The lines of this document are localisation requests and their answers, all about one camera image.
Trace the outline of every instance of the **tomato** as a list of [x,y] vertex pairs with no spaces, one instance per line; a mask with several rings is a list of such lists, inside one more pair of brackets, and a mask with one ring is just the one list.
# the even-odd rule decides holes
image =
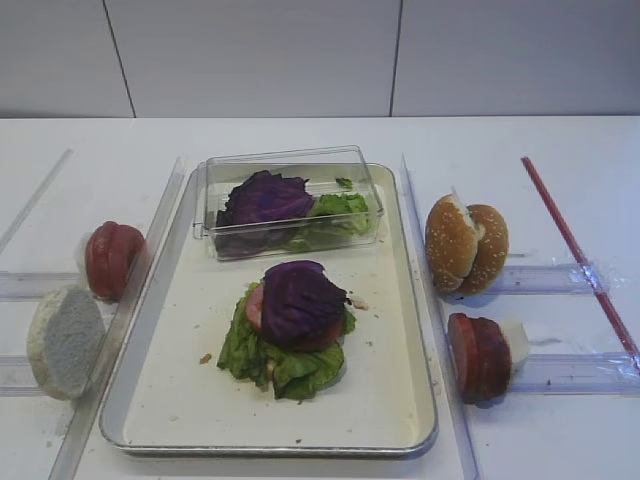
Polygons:
[[117,226],[115,222],[105,222],[93,232],[85,247],[84,262],[89,288],[98,297],[108,298],[113,291],[108,254]]
[[122,298],[131,267],[144,246],[144,237],[129,225],[118,225],[109,248],[109,275],[115,298]]
[[247,305],[244,313],[249,319],[249,323],[256,331],[260,331],[262,326],[262,299],[264,298],[264,283],[254,288],[247,298]]
[[449,317],[448,336],[463,402],[504,395],[511,376],[511,354],[498,324],[454,313]]
[[85,248],[85,268],[91,291],[106,300],[119,301],[131,267],[144,247],[144,237],[134,227],[112,221],[98,227]]
[[331,324],[321,337],[313,340],[303,340],[293,346],[291,350],[294,352],[313,352],[314,350],[327,348],[340,337],[343,322],[344,320]]

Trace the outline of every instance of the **white bread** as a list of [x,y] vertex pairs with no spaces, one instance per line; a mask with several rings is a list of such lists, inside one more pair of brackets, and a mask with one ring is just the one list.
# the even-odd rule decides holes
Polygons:
[[33,317],[27,356],[42,391],[57,400],[84,392],[105,334],[91,293],[67,286],[47,294]]

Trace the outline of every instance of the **sesame seed bun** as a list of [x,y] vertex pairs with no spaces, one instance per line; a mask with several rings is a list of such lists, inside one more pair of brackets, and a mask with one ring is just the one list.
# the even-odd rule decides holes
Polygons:
[[429,212],[425,231],[427,260],[436,289],[454,292],[471,272],[478,251],[478,232],[466,207],[445,195]]
[[469,275],[456,290],[462,295],[484,292],[498,278],[509,251],[509,231],[502,215],[489,205],[470,205],[479,232],[478,252]]
[[425,238],[433,284],[441,294],[482,293],[500,275],[509,250],[502,215],[489,205],[466,207],[453,194],[429,212]]

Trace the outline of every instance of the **white wall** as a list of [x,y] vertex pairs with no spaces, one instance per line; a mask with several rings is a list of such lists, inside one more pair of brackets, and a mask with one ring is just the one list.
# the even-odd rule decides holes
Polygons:
[[394,115],[601,113],[640,113],[640,1],[404,1]]
[[0,0],[0,117],[131,115],[100,0]]
[[640,0],[105,3],[124,72],[102,0],[0,0],[0,117],[640,114]]
[[387,116],[399,0],[108,0],[138,116]]

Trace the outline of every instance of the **white table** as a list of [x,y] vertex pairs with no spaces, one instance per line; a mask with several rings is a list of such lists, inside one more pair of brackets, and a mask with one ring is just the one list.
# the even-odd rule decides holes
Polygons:
[[[489,203],[502,211],[510,226],[512,249],[532,254],[523,261],[570,261],[519,162],[521,156],[529,155],[583,249],[613,278],[612,299],[627,327],[640,339],[636,247],[640,220],[634,208],[640,203],[638,117],[2,120],[0,231],[62,152],[72,148],[74,155],[0,256],[0,270],[72,271],[72,243],[107,218],[127,218],[146,229],[179,155],[188,156],[191,169],[215,155],[344,144],[359,145],[367,161],[396,171],[404,154],[422,222],[433,202],[455,185],[468,203]],[[73,213],[75,220],[56,220],[52,225],[51,218],[65,218],[59,215],[65,211],[69,218]],[[541,236],[534,239],[536,232]],[[555,326],[549,322],[558,319],[563,332],[582,332],[570,349],[619,349],[593,299],[525,302],[520,310],[526,311],[517,306],[510,310],[513,303],[488,308],[528,321],[536,316],[547,319],[532,326],[534,335],[552,331]],[[13,319],[10,325],[3,321],[2,353],[24,354],[24,335],[34,308],[0,307],[3,320]],[[440,415],[446,418],[441,392],[437,400]],[[637,478],[640,456],[634,447],[640,431],[639,402],[623,397],[511,395],[492,409],[470,407],[483,478]],[[0,399],[0,404],[3,478],[47,478],[62,438],[57,418],[69,413],[68,406],[44,398]],[[76,478],[460,478],[452,432],[446,421],[442,423],[429,453],[391,464],[152,463],[115,453],[94,427]]]

